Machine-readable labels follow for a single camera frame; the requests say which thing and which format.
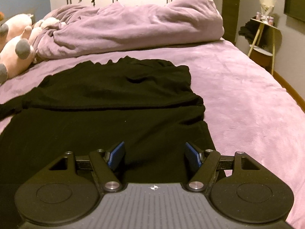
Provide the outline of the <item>black garment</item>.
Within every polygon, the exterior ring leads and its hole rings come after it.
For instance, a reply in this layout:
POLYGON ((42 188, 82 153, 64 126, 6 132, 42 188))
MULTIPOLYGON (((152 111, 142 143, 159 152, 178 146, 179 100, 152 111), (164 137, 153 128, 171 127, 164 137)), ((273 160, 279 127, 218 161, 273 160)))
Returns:
POLYGON ((124 57, 86 61, 47 76, 1 105, 1 228, 21 218, 14 194, 67 151, 76 155, 124 142, 122 182, 186 182, 184 148, 213 149, 203 99, 185 65, 124 57))

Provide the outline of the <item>dark clothes on table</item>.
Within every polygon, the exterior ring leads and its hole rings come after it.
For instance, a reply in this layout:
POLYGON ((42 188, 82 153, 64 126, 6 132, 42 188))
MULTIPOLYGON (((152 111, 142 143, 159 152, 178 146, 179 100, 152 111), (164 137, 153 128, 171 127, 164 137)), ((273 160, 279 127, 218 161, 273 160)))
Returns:
POLYGON ((248 45, 253 43, 253 40, 256 36, 259 26, 261 25, 260 22, 255 20, 249 20, 245 23, 244 26, 241 26, 238 31, 237 37, 237 44, 236 46, 241 51, 246 51, 248 45))

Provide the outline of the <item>purple bed sheet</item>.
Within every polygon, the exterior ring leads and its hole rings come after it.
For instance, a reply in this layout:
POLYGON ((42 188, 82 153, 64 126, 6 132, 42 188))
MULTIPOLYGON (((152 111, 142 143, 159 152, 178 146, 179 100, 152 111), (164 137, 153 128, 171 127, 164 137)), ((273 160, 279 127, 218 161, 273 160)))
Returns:
POLYGON ((295 197, 287 221, 304 228, 304 112, 267 71, 226 40, 44 61, 4 83, 1 103, 83 61, 104 64, 125 56, 188 66, 216 149, 224 155, 243 150, 286 182, 295 197))

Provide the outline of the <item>small side table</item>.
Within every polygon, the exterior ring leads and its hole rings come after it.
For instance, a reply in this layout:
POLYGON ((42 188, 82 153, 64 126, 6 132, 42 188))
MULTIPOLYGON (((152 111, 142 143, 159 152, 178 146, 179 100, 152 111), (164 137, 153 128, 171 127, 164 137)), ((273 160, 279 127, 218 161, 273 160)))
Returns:
POLYGON ((251 18, 251 22, 255 23, 258 28, 255 31, 252 43, 249 44, 250 49, 247 56, 273 76, 275 71, 276 36, 280 30, 274 26, 272 18, 267 23, 254 18, 251 18))

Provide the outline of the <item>purple rumpled duvet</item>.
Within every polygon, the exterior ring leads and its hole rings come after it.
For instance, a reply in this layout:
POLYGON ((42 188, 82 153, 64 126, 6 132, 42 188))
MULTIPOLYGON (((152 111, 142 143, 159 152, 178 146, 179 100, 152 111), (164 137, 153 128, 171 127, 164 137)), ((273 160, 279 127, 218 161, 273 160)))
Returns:
POLYGON ((213 0, 174 0, 164 6, 65 5, 51 14, 57 22, 34 43, 39 61, 211 42, 224 34, 213 0))

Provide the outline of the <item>pink plush toy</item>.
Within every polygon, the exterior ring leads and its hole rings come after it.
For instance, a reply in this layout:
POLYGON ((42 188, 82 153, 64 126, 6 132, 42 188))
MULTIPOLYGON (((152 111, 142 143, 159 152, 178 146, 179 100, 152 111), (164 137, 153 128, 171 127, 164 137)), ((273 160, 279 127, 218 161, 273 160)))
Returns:
POLYGON ((18 14, 1 25, 1 83, 22 74, 33 62, 34 41, 48 26, 59 23, 49 17, 32 24, 32 14, 18 14))

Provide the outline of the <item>white flower bouquet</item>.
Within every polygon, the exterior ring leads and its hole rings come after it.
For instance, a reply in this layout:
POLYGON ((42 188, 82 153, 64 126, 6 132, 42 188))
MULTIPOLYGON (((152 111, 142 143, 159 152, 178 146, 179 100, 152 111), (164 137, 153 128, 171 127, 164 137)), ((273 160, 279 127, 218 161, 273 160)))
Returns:
POLYGON ((256 19, 268 24, 269 15, 273 12, 276 2, 276 0, 259 0, 261 11, 256 13, 256 19))

